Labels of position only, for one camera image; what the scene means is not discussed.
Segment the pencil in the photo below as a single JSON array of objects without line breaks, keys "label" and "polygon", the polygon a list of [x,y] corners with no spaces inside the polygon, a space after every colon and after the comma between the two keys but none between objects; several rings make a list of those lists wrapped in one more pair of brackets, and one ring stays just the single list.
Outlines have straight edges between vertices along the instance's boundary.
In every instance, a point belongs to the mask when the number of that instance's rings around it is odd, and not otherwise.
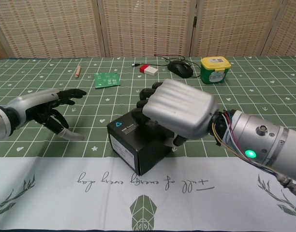
[{"label": "pencil", "polygon": [[81,69],[81,66],[79,65],[79,66],[77,67],[76,74],[75,74],[76,79],[79,78],[80,69]]}]

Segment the silver robotic hand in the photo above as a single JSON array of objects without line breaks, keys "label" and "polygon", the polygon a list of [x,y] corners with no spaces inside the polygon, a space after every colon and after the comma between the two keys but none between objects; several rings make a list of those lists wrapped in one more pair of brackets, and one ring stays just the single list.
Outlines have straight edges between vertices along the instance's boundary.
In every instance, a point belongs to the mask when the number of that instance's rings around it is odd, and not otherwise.
[{"label": "silver robotic hand", "polygon": [[168,146],[210,134],[247,163],[276,176],[296,195],[296,131],[245,114],[219,111],[213,95],[175,80],[140,92],[132,111],[138,124],[154,121],[172,132]]},{"label": "silver robotic hand", "polygon": [[57,136],[66,140],[83,140],[81,134],[68,130],[69,125],[56,107],[62,104],[74,105],[71,98],[80,99],[87,93],[80,89],[60,91],[46,89],[16,97],[5,107],[0,106],[0,140],[12,135],[29,121],[44,125]]}]

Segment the black box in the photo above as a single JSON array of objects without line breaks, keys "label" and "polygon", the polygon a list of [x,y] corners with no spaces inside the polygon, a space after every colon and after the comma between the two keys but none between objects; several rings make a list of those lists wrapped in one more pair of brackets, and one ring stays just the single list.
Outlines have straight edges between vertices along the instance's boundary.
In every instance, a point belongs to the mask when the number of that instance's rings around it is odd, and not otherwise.
[{"label": "black box", "polygon": [[131,112],[107,125],[111,147],[138,175],[162,160],[171,147],[165,146],[163,128],[148,122],[139,126]]}]

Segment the green led light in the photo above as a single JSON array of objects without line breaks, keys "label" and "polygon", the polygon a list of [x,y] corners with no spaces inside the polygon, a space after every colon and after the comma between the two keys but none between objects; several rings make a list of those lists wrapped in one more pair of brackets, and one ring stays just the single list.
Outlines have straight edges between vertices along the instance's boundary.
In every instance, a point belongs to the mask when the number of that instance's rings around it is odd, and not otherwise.
[{"label": "green led light", "polygon": [[255,158],[256,157],[256,153],[254,151],[251,151],[251,150],[245,151],[245,154],[249,158]]}]

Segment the yellow container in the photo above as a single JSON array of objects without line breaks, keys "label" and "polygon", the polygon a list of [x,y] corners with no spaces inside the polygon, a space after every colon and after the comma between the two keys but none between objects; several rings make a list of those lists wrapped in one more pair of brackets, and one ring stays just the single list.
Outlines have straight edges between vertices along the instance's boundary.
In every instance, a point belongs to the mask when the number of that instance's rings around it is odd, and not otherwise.
[{"label": "yellow container", "polygon": [[230,68],[230,62],[224,57],[205,57],[201,59],[201,80],[205,84],[223,82]]}]

